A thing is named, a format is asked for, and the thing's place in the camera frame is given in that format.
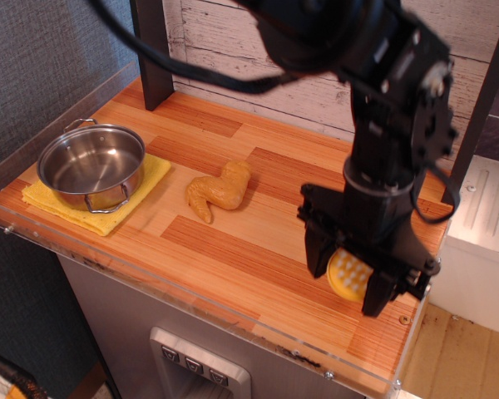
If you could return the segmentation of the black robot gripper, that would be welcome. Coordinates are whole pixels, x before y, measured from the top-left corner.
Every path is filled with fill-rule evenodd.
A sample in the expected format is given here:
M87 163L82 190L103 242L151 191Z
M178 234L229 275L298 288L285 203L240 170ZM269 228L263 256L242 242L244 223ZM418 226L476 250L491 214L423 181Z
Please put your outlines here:
M372 180L349 161L344 166L345 186L337 191L305 184L298 217L305 226L307 266L322 277L329 260L342 248L365 262L373 273L363 300L364 316L376 318L398 295L423 299L438 261L413 232L412 215L419 211L418 194L427 172L441 171L425 163L417 175L391 185Z

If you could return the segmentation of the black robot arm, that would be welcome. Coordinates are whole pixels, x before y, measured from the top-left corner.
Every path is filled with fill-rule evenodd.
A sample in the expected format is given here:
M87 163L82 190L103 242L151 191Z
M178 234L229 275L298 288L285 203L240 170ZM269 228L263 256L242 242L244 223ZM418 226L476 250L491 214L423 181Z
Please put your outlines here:
M342 191L303 185L310 273L340 251L368 266L363 314L397 296L423 298L439 270L412 229L425 176L458 205L459 189L436 165L456 131L448 105L448 46L398 1L247 1L269 57L286 72L331 72L351 87L355 134Z

